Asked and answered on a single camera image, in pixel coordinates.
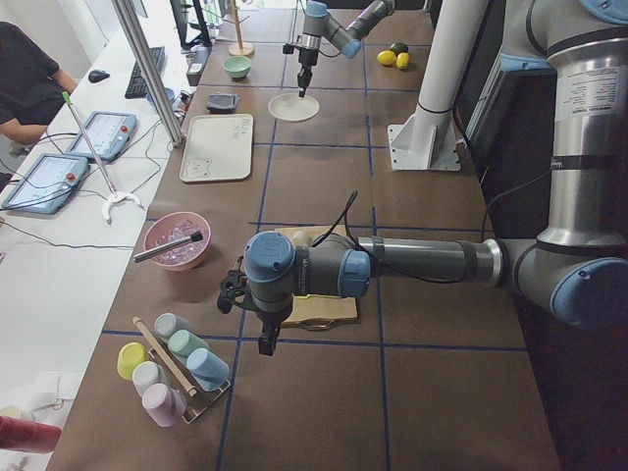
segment dark green fruit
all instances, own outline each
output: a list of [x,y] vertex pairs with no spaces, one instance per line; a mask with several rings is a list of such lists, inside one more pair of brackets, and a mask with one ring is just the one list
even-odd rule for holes
[[392,51],[395,56],[398,56],[402,52],[408,52],[408,46],[402,42],[394,42],[391,44],[391,47],[389,47],[389,51]]

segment pink bowl with ice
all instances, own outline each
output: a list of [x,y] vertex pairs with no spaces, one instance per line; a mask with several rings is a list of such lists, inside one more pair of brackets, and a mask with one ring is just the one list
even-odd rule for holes
[[212,231],[205,218],[196,213],[171,213],[156,221],[144,236],[144,250],[201,231],[203,239],[164,252],[150,260],[171,272],[194,268],[209,252]]

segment bottle rack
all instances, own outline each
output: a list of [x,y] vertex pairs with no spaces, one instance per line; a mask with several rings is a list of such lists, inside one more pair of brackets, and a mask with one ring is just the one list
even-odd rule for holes
[[222,383],[216,390],[211,392],[204,391],[196,383],[193,377],[191,377],[191,375],[183,372],[183,369],[180,368],[178,362],[173,359],[161,341],[157,339],[152,332],[150,332],[150,329],[148,329],[144,321],[138,317],[133,317],[132,322],[150,345],[148,348],[148,354],[150,357],[170,371],[187,396],[187,406],[185,408],[185,412],[183,413],[183,419],[186,424],[191,424],[194,420],[200,417],[203,412],[217,402],[218,399],[232,386],[231,382],[226,379],[225,382]]

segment lemon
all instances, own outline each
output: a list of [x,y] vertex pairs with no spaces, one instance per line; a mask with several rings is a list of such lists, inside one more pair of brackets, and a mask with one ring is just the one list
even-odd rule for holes
[[391,66],[396,61],[396,55],[392,51],[382,51],[377,55],[377,62],[383,66]]
[[407,69],[408,64],[410,64],[410,55],[407,52],[402,52],[396,56],[396,67],[398,69]]

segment wooden cutting board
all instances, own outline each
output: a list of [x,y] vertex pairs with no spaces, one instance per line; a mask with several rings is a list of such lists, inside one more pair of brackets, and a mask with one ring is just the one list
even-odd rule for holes
[[[290,240],[299,240],[299,244],[306,238],[311,243],[314,238],[323,234],[329,226],[307,226],[299,228],[277,228],[276,232],[283,234]],[[336,234],[346,236],[344,227],[336,227]],[[300,327],[307,330],[327,330],[331,327],[349,322],[357,322],[357,302],[352,297],[320,296],[310,294],[295,296],[292,313],[282,327]]]

